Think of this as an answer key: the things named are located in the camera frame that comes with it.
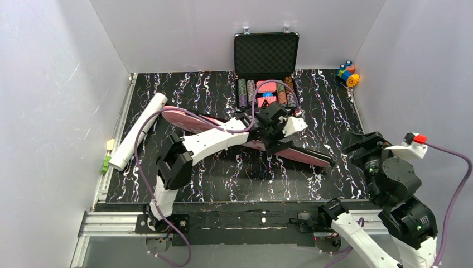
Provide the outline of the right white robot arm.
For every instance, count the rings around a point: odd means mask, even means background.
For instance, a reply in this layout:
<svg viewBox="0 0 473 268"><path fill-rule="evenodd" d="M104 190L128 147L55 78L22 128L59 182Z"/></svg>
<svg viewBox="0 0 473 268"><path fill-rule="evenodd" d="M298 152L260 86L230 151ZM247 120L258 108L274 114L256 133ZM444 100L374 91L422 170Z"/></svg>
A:
<svg viewBox="0 0 473 268"><path fill-rule="evenodd" d="M424 158L426 141L426 137L412 132L400 145L392 145L379 132L342 134L342 152L362 169L369 200L381 209L378 217L399 258L383 250L339 199L319 206L316 224L338 233L369 267L434 267L436 218L414 195L422 182L409 163L410 159Z"/></svg>

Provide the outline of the pink racket bag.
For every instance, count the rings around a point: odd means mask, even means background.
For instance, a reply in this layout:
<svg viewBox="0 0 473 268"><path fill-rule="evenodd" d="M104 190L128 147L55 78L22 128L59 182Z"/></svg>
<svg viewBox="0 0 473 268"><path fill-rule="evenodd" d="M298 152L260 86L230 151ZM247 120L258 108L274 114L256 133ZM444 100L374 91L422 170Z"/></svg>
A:
<svg viewBox="0 0 473 268"><path fill-rule="evenodd" d="M163 111L161 114L168 123L192 134L198 134L212 129L208 124L196 119L195 117L189 116L182 111L172 109L169 111ZM331 156L312 149L297 147L295 145L291 145L290 147L275 153L275 155L322 168L335 165L335 161Z"/></svg>

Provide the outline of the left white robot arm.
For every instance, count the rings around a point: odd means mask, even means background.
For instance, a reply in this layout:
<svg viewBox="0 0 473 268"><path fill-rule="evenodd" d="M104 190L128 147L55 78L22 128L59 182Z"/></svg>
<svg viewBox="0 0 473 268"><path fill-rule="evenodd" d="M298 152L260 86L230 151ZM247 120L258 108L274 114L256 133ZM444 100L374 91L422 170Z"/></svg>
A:
<svg viewBox="0 0 473 268"><path fill-rule="evenodd" d="M202 159L253 140L261 140L266 149L274 153L273 145L306 128L300 112L290 114L277 103L265 109L242 112L222 125L179 107L165 106L161 111L179 111L210 129L192 136L172 134L159 150L156 187L149 213L156 221L165 220L172 214L178 190L189 183L193 166Z"/></svg>

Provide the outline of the colourful toy blocks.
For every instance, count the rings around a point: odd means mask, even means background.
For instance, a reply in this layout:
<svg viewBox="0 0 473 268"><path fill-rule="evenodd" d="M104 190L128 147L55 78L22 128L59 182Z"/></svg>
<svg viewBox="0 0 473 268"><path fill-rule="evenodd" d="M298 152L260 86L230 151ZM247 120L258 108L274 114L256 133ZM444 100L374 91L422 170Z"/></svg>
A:
<svg viewBox="0 0 473 268"><path fill-rule="evenodd" d="M348 60L341 64L336 72L336 76L345 82L345 84L352 88L360 82L360 75L356 72L356 66L353 61Z"/></svg>

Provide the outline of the white shuttlecock tube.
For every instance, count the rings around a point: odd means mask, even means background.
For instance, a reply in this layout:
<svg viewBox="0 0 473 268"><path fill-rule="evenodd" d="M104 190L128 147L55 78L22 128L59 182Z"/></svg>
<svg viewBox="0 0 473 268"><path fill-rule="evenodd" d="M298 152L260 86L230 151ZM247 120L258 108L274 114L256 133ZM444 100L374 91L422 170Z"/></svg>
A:
<svg viewBox="0 0 473 268"><path fill-rule="evenodd" d="M157 118L156 114L152 118L151 115L160 111L165 106L167 100L167 97L162 93L156 93L153 96L109 160L109 166L122 171L128 165L136 148L136 138L138 137L138 143L142 142L145 134L149 131Z"/></svg>

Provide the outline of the black poker chip case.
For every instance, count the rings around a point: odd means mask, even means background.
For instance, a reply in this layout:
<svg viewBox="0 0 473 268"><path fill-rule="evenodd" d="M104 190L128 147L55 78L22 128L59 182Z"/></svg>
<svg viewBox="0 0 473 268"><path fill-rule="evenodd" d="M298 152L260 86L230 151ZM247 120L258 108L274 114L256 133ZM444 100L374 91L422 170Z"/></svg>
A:
<svg viewBox="0 0 473 268"><path fill-rule="evenodd" d="M237 78L236 106L250 109L255 89L262 81L280 80L293 87L299 34L239 33L234 36L234 67Z"/></svg>

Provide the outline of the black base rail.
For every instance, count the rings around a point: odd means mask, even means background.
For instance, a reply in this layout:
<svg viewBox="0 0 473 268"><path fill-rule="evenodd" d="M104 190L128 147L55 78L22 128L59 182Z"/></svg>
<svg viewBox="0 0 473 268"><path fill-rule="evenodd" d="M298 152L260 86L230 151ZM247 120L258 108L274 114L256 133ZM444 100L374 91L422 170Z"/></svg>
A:
<svg viewBox="0 0 473 268"><path fill-rule="evenodd" d="M191 245L295 244L313 246L314 233L301 233L291 219L314 218L324 201L289 202L178 202L171 222ZM80 237L168 237L174 246L184 241L165 223L153 230L144 205L106 205L100 212L86 212Z"/></svg>

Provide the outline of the green clip on rail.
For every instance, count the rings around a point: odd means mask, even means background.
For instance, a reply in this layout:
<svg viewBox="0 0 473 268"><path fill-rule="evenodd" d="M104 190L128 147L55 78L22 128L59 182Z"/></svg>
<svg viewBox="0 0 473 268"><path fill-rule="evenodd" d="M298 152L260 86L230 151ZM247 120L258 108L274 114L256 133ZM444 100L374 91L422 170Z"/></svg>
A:
<svg viewBox="0 0 473 268"><path fill-rule="evenodd" d="M107 155L105 158L104 158L104 161L103 161L103 164L102 164L102 169L101 169L101 173L102 174L106 174L108 169L109 169L109 161L110 161L111 157L109 155Z"/></svg>

